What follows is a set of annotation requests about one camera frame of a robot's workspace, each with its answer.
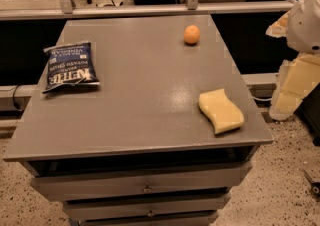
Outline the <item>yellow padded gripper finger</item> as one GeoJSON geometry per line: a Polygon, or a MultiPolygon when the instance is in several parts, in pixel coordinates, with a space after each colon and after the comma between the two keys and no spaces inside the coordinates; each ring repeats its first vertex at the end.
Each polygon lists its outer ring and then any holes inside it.
{"type": "Polygon", "coordinates": [[[320,83],[320,55],[299,53],[280,66],[269,115],[277,121],[288,119],[320,83]]]}
{"type": "Polygon", "coordinates": [[[281,38],[287,36],[287,22],[289,13],[283,14],[277,21],[270,25],[265,34],[274,38],[281,38]]]}

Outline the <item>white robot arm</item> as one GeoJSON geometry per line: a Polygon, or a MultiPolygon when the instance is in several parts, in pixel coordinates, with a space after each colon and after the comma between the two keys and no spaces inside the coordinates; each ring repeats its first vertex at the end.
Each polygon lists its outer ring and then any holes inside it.
{"type": "Polygon", "coordinates": [[[280,66],[271,98],[270,117],[284,121],[320,83],[320,0],[297,0],[266,34],[285,37],[287,46],[298,52],[280,66]]]}

